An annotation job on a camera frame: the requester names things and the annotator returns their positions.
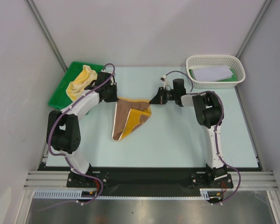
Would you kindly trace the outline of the pale yellow chick towel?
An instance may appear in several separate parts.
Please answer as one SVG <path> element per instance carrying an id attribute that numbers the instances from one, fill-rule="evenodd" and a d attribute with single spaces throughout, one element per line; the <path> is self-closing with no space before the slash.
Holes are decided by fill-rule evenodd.
<path id="1" fill-rule="evenodd" d="M 66 89 L 66 94 L 71 101 L 77 100 L 85 88 L 97 80 L 98 74 L 89 65 L 83 65 L 82 71 L 71 81 Z"/>

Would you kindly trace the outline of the white towel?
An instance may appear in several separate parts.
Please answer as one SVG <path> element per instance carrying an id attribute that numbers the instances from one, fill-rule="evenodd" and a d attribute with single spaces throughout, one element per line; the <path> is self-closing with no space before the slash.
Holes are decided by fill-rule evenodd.
<path id="1" fill-rule="evenodd" d="M 233 73 L 228 66 L 211 66 L 193 69 L 193 76 L 196 81 L 216 82 L 232 77 Z"/>

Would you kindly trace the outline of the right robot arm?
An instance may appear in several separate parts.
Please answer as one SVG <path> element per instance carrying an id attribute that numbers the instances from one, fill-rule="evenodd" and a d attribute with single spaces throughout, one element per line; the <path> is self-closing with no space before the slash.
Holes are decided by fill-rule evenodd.
<path id="1" fill-rule="evenodd" d="M 180 107 L 194 107 L 196 120 L 203 127 L 207 149 L 208 162 L 206 163 L 207 175 L 205 181 L 208 186 L 215 188 L 227 176 L 227 165 L 222 162 L 220 130 L 224 118 L 224 109 L 221 99 L 213 91 L 202 93 L 187 93 L 184 80 L 173 80 L 173 88 L 167 89 L 164 85 L 159 87 L 156 95 L 149 101 L 153 105 L 164 105 L 174 101 Z"/>

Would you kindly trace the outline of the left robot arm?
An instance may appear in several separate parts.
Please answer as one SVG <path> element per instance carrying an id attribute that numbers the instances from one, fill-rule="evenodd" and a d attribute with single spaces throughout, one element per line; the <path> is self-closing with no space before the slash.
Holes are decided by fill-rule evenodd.
<path id="1" fill-rule="evenodd" d="M 49 113 L 46 142 L 53 156 L 63 156 L 71 168 L 78 174 L 77 181 L 84 187 L 93 183 L 90 163 L 79 151 L 81 133 L 79 121 L 93 107 L 101 103 L 118 101 L 115 72 L 100 71 L 94 85 L 87 86 L 82 95 L 60 111 Z"/>

